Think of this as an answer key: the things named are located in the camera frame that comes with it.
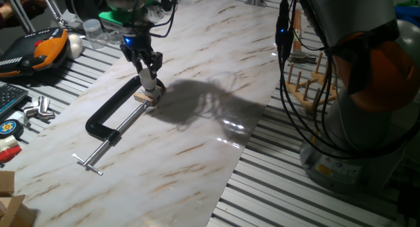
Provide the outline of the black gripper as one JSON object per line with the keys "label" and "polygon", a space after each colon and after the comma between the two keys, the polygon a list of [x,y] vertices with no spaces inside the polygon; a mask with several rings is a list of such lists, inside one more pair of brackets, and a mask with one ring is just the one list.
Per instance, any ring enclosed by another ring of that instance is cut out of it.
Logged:
{"label": "black gripper", "polygon": [[162,67],[163,54],[161,52],[154,52],[152,45],[152,38],[149,34],[136,36],[123,36],[123,43],[120,44],[120,49],[126,58],[131,59],[131,63],[139,75],[143,70],[142,57],[149,69],[152,79],[157,77],[158,70]]}

